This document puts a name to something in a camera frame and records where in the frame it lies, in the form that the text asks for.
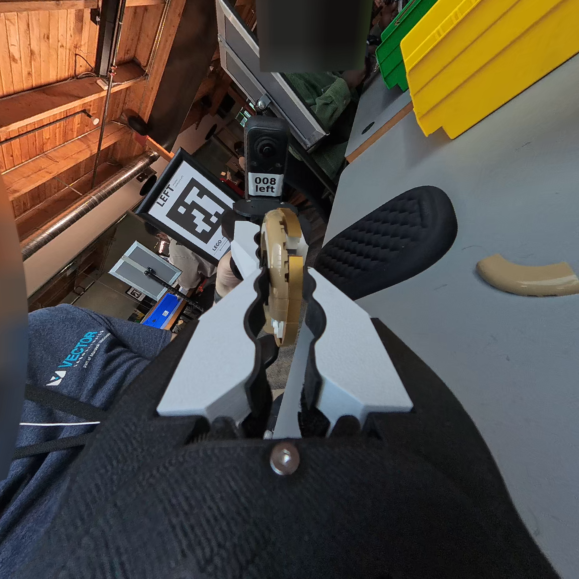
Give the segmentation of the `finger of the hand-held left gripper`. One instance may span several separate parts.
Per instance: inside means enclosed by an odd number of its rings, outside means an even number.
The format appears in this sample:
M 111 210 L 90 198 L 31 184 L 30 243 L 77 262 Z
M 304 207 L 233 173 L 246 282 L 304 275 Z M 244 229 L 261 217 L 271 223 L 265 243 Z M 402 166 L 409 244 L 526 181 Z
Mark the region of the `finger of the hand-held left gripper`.
M 259 225 L 250 221 L 235 222 L 231 254 L 244 281 L 256 281 L 262 274 L 260 242 L 261 227 Z
M 288 267 L 303 267 L 308 255 L 308 242 L 300 225 L 288 226 Z

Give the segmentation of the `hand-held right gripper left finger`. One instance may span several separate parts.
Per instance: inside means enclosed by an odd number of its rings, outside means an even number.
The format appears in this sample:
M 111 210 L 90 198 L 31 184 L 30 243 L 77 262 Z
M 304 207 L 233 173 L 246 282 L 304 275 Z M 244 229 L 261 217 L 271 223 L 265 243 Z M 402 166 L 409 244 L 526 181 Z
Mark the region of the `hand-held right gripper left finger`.
M 160 416 L 226 417 L 236 424 L 250 414 L 245 383 L 255 366 L 256 346 L 245 316 L 258 297 L 253 271 L 203 314 L 163 394 Z

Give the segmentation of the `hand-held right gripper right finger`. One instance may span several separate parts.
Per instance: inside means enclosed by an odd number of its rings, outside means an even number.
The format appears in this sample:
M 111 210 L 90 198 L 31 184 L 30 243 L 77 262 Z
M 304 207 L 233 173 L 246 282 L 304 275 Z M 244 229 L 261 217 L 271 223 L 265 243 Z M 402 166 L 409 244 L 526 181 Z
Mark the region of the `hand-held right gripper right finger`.
M 351 417 L 413 409 L 387 349 L 365 310 L 315 269 L 307 270 L 307 420 L 332 431 Z

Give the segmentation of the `round tan lego assembly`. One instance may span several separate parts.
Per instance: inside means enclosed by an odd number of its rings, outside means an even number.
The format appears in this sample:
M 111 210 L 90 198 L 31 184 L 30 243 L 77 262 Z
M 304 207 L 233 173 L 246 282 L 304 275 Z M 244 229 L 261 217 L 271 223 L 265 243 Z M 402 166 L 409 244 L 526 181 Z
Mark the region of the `round tan lego assembly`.
M 300 225 L 289 208 L 279 207 L 264 216 L 260 251 L 269 273 L 269 297 L 264 306 L 264 330 L 279 347 L 295 343 L 299 331 L 304 267 L 288 267 L 288 226 Z

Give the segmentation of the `curved tan lego piece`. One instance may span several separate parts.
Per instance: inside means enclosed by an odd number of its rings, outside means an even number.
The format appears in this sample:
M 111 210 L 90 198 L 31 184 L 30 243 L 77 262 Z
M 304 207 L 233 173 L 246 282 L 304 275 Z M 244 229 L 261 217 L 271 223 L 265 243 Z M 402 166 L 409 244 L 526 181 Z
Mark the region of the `curved tan lego piece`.
M 495 254 L 478 261 L 476 272 L 489 286 L 528 297 L 560 297 L 578 294 L 578 277 L 567 262 L 526 266 Z

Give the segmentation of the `person's left hand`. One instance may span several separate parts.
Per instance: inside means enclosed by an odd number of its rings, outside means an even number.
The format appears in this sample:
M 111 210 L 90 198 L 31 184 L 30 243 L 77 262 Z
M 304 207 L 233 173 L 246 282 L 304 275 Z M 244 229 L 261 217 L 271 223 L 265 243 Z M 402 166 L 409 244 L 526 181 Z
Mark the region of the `person's left hand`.
M 241 282 L 242 277 L 240 277 L 235 263 L 232 262 L 232 255 L 229 251 L 220 259 L 217 267 L 214 303 L 219 302 Z

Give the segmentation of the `black-framed marker sign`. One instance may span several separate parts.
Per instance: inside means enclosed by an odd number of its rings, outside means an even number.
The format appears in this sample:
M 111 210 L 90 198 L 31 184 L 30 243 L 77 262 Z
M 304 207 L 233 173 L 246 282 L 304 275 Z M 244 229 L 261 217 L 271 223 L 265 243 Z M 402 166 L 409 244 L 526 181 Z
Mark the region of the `black-framed marker sign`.
M 204 260 L 217 265 L 230 249 L 224 213 L 242 196 L 179 148 L 135 214 Z

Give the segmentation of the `blue plastic bin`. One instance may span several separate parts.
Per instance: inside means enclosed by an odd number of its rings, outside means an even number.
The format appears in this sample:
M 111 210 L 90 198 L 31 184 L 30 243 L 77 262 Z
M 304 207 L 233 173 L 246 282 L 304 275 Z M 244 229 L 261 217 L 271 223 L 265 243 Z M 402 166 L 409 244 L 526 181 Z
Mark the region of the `blue plastic bin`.
M 187 302 L 179 296 L 166 292 L 143 318 L 141 325 L 170 331 L 186 305 Z

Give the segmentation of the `person's blue shirt torso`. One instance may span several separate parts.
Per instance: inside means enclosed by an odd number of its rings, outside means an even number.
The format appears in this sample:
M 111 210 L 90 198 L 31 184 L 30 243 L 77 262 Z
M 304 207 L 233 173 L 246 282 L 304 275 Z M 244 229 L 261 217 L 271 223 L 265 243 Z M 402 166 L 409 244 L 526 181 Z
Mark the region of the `person's blue shirt torso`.
M 1 578 L 37 550 L 83 445 L 32 454 L 91 434 L 115 398 L 171 342 L 169 331 L 61 304 L 28 315 L 25 397 L 13 459 L 1 482 Z

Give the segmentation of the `black textured pad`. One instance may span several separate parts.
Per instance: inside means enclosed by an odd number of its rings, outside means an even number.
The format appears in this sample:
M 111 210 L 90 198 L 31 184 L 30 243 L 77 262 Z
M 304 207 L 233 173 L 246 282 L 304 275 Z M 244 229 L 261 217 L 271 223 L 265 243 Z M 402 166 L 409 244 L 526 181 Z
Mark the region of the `black textured pad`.
M 406 281 L 437 263 L 457 236 L 448 195 L 423 185 L 403 192 L 329 240 L 314 268 L 352 300 Z

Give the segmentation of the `small grey framed panel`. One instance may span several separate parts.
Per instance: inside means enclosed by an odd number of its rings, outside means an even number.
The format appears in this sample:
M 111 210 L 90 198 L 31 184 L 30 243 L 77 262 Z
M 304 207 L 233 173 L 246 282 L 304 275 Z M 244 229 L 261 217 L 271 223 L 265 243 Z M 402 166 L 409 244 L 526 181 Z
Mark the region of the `small grey framed panel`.
M 109 274 L 158 301 L 180 277 L 182 270 L 138 241 L 126 250 Z

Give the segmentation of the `large grey framed panel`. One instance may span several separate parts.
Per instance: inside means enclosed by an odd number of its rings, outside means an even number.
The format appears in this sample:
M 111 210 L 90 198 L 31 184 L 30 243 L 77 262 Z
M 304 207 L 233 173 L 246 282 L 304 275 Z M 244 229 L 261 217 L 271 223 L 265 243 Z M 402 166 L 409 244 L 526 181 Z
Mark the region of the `large grey framed panel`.
M 312 109 L 286 77 L 262 72 L 255 35 L 228 1 L 216 1 L 221 66 L 245 94 L 255 111 L 270 111 L 284 118 L 291 133 L 307 151 L 327 136 Z

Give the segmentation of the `green plastic bin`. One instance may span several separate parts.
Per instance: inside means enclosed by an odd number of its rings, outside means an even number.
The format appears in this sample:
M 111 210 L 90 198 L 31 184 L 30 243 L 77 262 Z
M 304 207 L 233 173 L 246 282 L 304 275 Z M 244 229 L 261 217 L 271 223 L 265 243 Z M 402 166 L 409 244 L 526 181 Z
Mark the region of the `green plastic bin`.
M 381 33 L 381 44 L 375 56 L 383 81 L 388 89 L 408 90 L 401 42 L 436 4 L 436 1 L 402 1 L 402 9 Z

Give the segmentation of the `yellow plastic bin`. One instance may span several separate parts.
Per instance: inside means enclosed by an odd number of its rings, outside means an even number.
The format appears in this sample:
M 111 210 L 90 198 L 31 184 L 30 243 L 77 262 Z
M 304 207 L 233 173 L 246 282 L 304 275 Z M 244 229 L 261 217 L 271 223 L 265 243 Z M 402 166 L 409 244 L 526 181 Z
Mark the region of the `yellow plastic bin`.
M 437 1 L 400 47 L 418 126 L 454 139 L 578 53 L 578 1 Z

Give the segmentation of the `metal duct pipe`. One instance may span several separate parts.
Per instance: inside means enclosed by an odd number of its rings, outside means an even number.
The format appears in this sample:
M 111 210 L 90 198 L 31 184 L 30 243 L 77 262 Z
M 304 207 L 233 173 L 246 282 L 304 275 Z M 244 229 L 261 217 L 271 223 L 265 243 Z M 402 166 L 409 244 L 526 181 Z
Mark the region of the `metal duct pipe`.
M 23 261 L 32 257 L 41 248 L 44 248 L 49 242 L 78 222 L 83 216 L 87 215 L 114 193 L 118 192 L 124 185 L 142 174 L 145 169 L 150 167 L 159 157 L 159 153 L 146 150 L 141 155 L 132 159 L 111 177 L 87 192 L 63 213 L 48 221 L 33 235 L 27 237 L 24 242 L 21 243 L 21 256 Z

